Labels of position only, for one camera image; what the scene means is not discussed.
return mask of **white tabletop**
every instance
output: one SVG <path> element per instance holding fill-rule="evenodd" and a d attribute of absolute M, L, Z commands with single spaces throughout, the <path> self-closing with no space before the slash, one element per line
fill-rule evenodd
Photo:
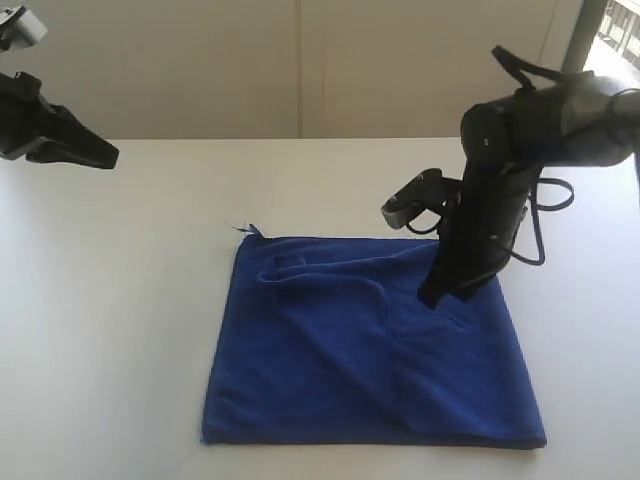
<path fill-rule="evenodd" d="M 535 452 L 205 447 L 202 402 L 235 248 L 407 236 L 379 214 L 456 139 L 126 141 L 117 169 L 0 162 L 0 477 L 637 479 L 640 215 L 633 168 L 564 169 L 548 263 L 501 274 L 547 429 Z M 542 190 L 541 201 L 555 198 Z M 529 226 L 520 251 L 534 254 Z"/>

